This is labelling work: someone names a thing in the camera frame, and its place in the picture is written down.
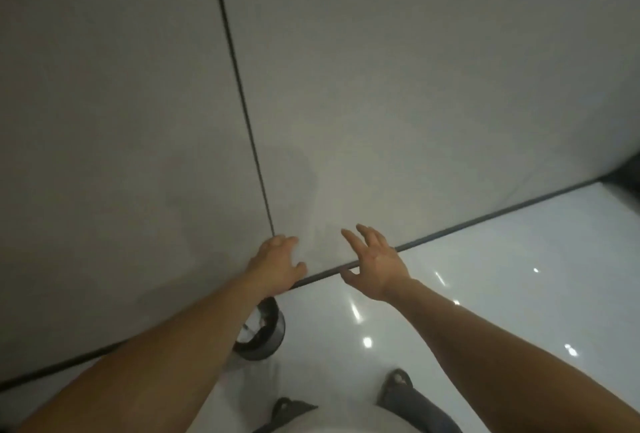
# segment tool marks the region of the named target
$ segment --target black vertical line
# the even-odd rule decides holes
[[[240,103],[242,105],[242,111],[244,114],[244,122],[246,123],[246,130],[249,132],[249,140],[251,142],[251,150],[253,152],[253,161],[255,162],[255,169],[258,171],[258,179],[260,180],[260,189],[262,190],[262,199],[264,200],[264,206],[267,209],[267,218],[269,219],[269,227],[271,228],[271,235],[275,236],[276,232],[275,232],[275,229],[273,228],[273,219],[271,219],[271,210],[269,209],[269,201],[267,200],[267,190],[264,186],[262,171],[260,170],[260,161],[258,160],[258,151],[255,148],[255,141],[253,140],[253,131],[251,129],[251,121],[249,120],[249,112],[246,109],[246,99],[244,97],[242,80],[240,79],[240,70],[238,69],[236,49],[234,48],[234,41],[233,41],[233,38],[231,37],[231,29],[229,28],[229,19],[227,16],[227,8],[225,7],[225,0],[218,0],[218,5],[220,6],[222,24],[225,27],[225,36],[227,38],[227,46],[229,48],[229,56],[231,56],[231,63],[233,64],[233,67],[234,67],[234,74],[236,76],[238,93],[240,93]]]

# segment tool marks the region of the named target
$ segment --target bare skin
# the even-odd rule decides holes
[[[246,272],[85,371],[20,433],[183,433],[218,380],[244,321],[307,273],[294,237],[265,241]]]
[[[406,318],[492,433],[640,431],[640,414],[582,372],[414,280],[387,240],[342,230],[360,274],[342,279]]]

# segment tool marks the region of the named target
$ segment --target person's right hand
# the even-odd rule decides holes
[[[344,283],[367,297],[386,301],[388,287],[398,279],[411,278],[409,272],[396,250],[388,245],[379,231],[362,224],[358,224],[356,229],[362,234],[366,244],[348,229],[342,230],[342,236],[358,255],[360,273],[344,269],[340,271],[340,275]]]

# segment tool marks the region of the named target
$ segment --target pant leg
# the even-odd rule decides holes
[[[285,408],[281,409],[276,417],[272,419],[265,426],[258,428],[253,433],[271,433],[278,428],[286,425],[294,418],[299,417],[301,414],[308,413],[309,411],[317,408],[317,406],[304,401],[292,401]]]
[[[451,417],[407,384],[396,384],[378,406],[394,413],[423,433],[461,433]]]

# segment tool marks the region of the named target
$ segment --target person's left arm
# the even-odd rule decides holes
[[[243,275],[100,360],[19,433],[184,432],[253,309],[306,274],[304,263],[291,265],[297,242],[282,235],[267,240]]]

